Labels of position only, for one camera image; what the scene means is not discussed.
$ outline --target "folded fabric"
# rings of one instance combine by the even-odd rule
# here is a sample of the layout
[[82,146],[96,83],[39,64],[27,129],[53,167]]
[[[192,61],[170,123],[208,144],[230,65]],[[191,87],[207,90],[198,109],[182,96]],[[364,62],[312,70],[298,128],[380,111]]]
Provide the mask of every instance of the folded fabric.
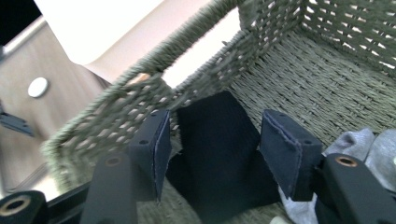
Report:
[[374,140],[375,136],[369,128],[342,133],[323,154],[342,153],[364,161]]
[[260,135],[229,92],[181,108],[177,118],[183,149],[166,176],[204,223],[280,201],[257,150]]
[[396,191],[396,129],[382,132],[373,142],[365,164],[386,189]]

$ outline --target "gray sock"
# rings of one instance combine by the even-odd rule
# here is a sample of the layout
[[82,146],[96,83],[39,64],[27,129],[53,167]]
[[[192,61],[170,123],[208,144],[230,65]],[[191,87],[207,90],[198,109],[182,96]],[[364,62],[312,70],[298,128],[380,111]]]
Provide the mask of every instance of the gray sock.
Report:
[[285,206],[289,218],[296,224],[318,224],[317,214],[315,213],[315,204],[317,195],[314,194],[311,202],[301,203],[286,199],[282,189],[279,188],[280,199]]
[[396,191],[396,129],[382,132],[373,142],[366,166],[386,189]]
[[[346,132],[341,134],[323,154],[327,156],[331,153],[344,153],[364,161],[374,140],[375,136],[368,128],[364,128],[357,132]],[[315,213],[315,204],[317,202],[316,194],[314,194],[312,201],[308,203],[297,203],[291,199],[286,199],[285,194],[280,188],[279,194],[285,206],[285,210],[293,222],[296,224],[318,223]]]
[[343,153],[364,161],[374,140],[375,136],[369,128],[346,132],[341,134],[323,154],[327,156],[332,153]]

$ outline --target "woven basket wall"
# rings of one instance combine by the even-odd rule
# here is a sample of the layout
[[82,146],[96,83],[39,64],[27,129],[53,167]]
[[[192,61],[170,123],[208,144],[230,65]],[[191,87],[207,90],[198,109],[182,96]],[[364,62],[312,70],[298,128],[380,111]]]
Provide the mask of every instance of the woven basket wall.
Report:
[[[241,30],[175,89],[162,80],[191,45],[239,7]],[[229,90],[261,125],[264,108],[288,113],[328,146],[344,131],[396,128],[396,1],[212,1],[160,46],[126,71],[42,147],[59,189],[92,177],[97,159],[123,150],[155,109],[176,110]],[[150,78],[130,84],[141,73]],[[174,151],[180,150],[173,119]],[[231,222],[268,223],[279,204]],[[141,203],[142,223],[199,219],[167,182],[163,202]]]

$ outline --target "dark navy cloth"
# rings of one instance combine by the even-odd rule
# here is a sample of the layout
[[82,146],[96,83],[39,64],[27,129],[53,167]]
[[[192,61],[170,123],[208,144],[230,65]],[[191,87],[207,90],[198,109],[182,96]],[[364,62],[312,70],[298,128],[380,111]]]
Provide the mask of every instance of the dark navy cloth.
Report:
[[229,92],[180,108],[177,118],[183,149],[166,176],[204,223],[280,201],[260,134]]

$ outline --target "black fabric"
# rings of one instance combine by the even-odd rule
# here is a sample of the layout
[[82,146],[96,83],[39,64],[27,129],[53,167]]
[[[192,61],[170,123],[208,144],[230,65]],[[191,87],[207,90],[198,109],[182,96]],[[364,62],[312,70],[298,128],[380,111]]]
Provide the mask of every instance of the black fabric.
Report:
[[322,160],[321,148],[314,135],[286,114],[275,110],[262,113],[260,152],[286,198],[312,200],[313,167]]
[[167,178],[204,223],[279,202],[277,183],[261,153],[260,135],[225,91],[177,111],[183,150]]

